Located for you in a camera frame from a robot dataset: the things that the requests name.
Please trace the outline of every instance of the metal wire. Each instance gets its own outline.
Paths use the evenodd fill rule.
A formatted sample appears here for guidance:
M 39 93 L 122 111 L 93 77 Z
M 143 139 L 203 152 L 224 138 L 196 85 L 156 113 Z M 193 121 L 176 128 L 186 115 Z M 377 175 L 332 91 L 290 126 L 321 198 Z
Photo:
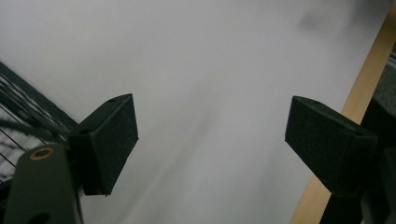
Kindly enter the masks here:
M 0 183 L 12 178 L 27 150 L 66 144 L 76 122 L 0 62 Z

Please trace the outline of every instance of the wooden edge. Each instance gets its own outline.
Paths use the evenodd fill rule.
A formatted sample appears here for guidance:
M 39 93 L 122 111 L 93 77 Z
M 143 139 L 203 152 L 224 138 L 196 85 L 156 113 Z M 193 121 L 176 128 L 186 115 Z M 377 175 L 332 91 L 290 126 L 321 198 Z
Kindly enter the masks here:
M 361 123 L 368 104 L 381 78 L 389 55 L 396 42 L 396 1 L 385 18 L 378 36 L 350 91 L 342 114 L 356 123 Z M 320 222 L 330 192 L 312 175 L 294 211 L 290 224 L 317 224 Z

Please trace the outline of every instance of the round hole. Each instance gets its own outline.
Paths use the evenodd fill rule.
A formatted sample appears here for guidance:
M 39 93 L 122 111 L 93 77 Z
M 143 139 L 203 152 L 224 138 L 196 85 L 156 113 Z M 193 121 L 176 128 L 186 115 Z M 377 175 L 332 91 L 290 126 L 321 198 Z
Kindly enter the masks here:
M 49 150 L 42 150 L 42 151 L 37 151 L 37 153 L 35 153 L 35 156 L 37 157 L 45 157 L 50 153 Z
M 79 133 L 87 134 L 87 133 L 90 133 L 90 132 L 91 132 L 91 129 L 84 129 L 84 130 L 81 130 Z
M 50 221 L 50 214 L 40 213 L 29 220 L 29 224 L 46 224 Z

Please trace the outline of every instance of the wooden board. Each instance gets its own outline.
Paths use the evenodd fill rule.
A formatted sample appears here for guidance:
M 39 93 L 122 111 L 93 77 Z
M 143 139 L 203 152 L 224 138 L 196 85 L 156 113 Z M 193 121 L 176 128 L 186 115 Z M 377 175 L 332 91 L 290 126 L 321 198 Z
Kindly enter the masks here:
M 385 18 L 341 112 L 356 123 L 361 123 L 363 119 L 395 42 L 396 1 L 393 2 L 391 10 Z M 330 192 L 312 175 L 290 224 L 319 223 L 330 196 Z

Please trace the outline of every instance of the white surface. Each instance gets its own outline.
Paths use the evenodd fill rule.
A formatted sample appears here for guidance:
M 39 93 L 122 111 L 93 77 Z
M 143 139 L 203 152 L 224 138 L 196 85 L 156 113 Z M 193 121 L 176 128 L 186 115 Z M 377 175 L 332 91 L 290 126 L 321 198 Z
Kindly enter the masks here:
M 2 1 L 0 60 L 77 121 L 134 94 L 140 140 L 86 223 L 288 223 L 309 170 L 291 96 L 340 110 L 378 0 Z

